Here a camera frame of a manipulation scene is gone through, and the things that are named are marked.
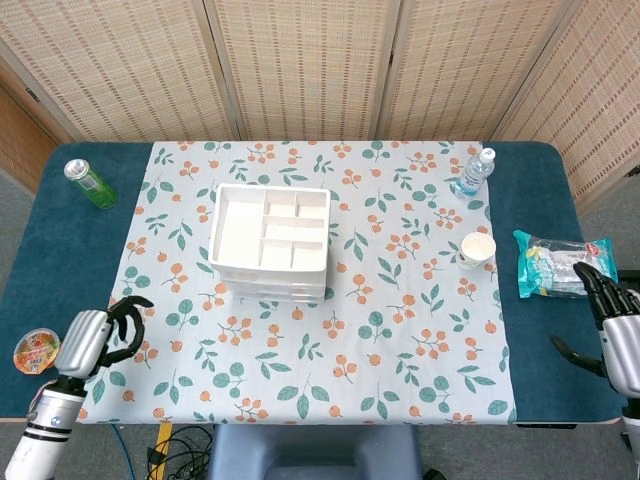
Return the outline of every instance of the silver robot hand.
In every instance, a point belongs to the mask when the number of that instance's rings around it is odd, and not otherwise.
[[[138,351],[144,337],[142,317],[136,305],[152,307],[143,297],[126,297],[106,312],[87,310],[71,323],[56,359],[60,377],[36,394],[27,414],[27,426],[5,471],[7,480],[50,480],[71,436],[86,392],[85,382],[101,366],[129,358]],[[125,340],[130,316],[135,335],[129,345],[107,352],[114,325]]]
[[[608,378],[611,387],[627,397],[622,419],[640,479],[640,295],[620,287],[586,263],[573,268],[589,296],[602,360],[574,352],[558,337],[552,336],[551,341],[571,363]]]

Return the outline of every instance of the gray carpet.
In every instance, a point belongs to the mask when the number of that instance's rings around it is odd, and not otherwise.
[[[0,295],[31,201],[29,195],[0,175]],[[23,428],[24,424],[20,423],[0,424],[2,471]],[[419,436],[425,469],[435,467],[450,480],[635,480],[635,465],[620,440],[620,431],[619,424],[581,425],[575,430],[434,426],[421,427]],[[132,456],[136,478],[145,478],[146,450],[155,442],[157,427],[124,426],[120,432]],[[203,437],[192,438],[202,443]],[[78,425],[56,477],[69,480],[129,478],[111,427]]]
[[[0,297],[11,272],[33,198],[0,170]]]
[[[619,269],[640,270],[640,175],[629,179],[580,218],[586,239],[605,236],[613,240]]]

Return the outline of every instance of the green bottle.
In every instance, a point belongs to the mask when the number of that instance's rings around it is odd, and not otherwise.
[[[96,206],[111,208],[116,204],[118,194],[89,166],[86,160],[76,158],[67,162],[64,166],[64,175]]]

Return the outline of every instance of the bottle label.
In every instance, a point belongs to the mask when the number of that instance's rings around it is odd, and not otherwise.
[[[78,180],[78,183],[85,190],[93,190],[94,188],[98,187],[98,182],[96,182],[90,174],[87,174],[83,178]]]

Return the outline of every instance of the blue chair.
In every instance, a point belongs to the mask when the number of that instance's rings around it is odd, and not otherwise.
[[[425,478],[444,479],[432,472]],[[209,480],[422,478],[409,425],[218,425],[208,474]]]

